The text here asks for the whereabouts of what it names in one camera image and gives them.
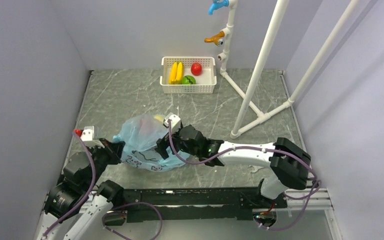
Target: gray marble surface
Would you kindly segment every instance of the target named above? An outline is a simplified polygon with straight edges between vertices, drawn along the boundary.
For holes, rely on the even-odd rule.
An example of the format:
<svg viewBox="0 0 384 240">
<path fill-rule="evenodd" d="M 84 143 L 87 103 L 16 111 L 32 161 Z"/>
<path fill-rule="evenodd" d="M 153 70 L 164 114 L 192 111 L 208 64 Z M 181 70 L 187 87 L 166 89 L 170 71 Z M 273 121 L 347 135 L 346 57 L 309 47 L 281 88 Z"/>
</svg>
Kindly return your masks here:
<svg viewBox="0 0 384 240">
<path fill-rule="evenodd" d="M 246 91 L 252 69 L 228 69 L 229 75 Z M 230 84 L 217 74 L 213 94 L 164 94 L 160 86 L 161 69 L 95 70 L 90 77 L 78 127 L 94 125 L 99 137 L 113 139 L 127 119 L 143 113 L 178 114 L 184 125 L 192 124 L 204 136 L 233 143 L 263 144 L 285 137 L 300 146 L 299 135 L 290 109 L 282 111 L 236 139 L 230 132 L 242 104 L 242 98 Z M 263 112 L 270 111 L 287 99 L 276 69 L 265 69 L 253 96 Z M 248 108 L 243 126 L 256 119 Z M 71 153 L 81 151 L 74 142 Z M 167 172 L 151 172 L 126 163 L 110 165 L 98 180 L 110 179 L 124 188 L 217 188 L 255 187 L 270 176 L 270 169 L 251 173 L 248 165 L 209 167 L 184 165 Z"/>
</svg>

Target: blue plastic bag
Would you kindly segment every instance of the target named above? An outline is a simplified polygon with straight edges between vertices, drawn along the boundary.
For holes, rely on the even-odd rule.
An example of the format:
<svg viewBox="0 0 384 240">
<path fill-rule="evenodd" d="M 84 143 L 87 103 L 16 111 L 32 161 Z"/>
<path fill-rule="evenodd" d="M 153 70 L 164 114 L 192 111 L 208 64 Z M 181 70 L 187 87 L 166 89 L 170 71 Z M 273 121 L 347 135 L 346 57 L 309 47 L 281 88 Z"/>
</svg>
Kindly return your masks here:
<svg viewBox="0 0 384 240">
<path fill-rule="evenodd" d="M 157 140 L 163 138 L 168 133 L 168 129 L 163 123 L 149 114 L 135 116 L 123 123 L 121 131 L 112 140 L 117 143 L 125 141 L 122 163 L 130 166 L 147 169 L 155 172 L 165 172 L 173 168 L 181 167 L 185 163 L 173 155 L 171 148 L 167 148 L 169 157 L 163 159 L 155 151 Z M 189 154 L 180 151 L 179 155 L 186 159 Z"/>
</svg>

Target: red toy fruit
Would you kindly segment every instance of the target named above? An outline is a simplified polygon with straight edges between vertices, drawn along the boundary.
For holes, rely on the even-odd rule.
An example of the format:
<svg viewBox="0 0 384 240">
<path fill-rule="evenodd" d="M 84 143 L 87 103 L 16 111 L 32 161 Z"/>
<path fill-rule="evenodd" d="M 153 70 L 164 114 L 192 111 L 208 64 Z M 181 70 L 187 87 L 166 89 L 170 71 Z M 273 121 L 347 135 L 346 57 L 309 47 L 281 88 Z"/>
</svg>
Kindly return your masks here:
<svg viewBox="0 0 384 240">
<path fill-rule="evenodd" d="M 193 75 L 198 76 L 203 72 L 203 66 L 201 66 L 201 64 L 195 62 L 190 67 L 190 72 L 192 72 Z"/>
</svg>

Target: blue faucet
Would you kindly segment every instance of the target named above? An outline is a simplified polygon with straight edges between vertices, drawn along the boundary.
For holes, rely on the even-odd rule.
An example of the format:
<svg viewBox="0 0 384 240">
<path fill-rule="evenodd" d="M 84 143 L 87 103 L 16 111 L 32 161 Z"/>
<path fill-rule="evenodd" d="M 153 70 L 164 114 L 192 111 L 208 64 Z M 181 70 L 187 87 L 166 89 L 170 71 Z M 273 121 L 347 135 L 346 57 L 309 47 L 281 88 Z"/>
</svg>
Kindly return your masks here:
<svg viewBox="0 0 384 240">
<path fill-rule="evenodd" d="M 208 14 L 213 15 L 214 10 L 227 6 L 229 6 L 229 0 L 212 0 L 212 4 L 209 7 Z"/>
</svg>

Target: basket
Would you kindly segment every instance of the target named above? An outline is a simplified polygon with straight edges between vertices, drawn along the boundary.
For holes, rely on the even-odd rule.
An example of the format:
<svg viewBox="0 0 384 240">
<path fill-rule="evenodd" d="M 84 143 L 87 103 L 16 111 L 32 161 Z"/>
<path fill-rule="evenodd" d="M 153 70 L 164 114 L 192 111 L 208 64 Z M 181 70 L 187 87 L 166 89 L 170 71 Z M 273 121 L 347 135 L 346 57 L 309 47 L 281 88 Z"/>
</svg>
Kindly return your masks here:
<svg viewBox="0 0 384 240">
<path fill-rule="evenodd" d="M 196 84 L 169 84 L 170 71 L 174 62 L 182 62 L 183 76 L 193 76 Z M 191 66 L 194 63 L 199 63 L 202 66 L 202 73 L 199 76 L 191 73 Z M 214 86 L 217 84 L 216 61 L 213 57 L 166 56 L 162 58 L 161 65 L 162 76 L 159 78 L 159 84 L 165 94 L 212 94 Z"/>
</svg>

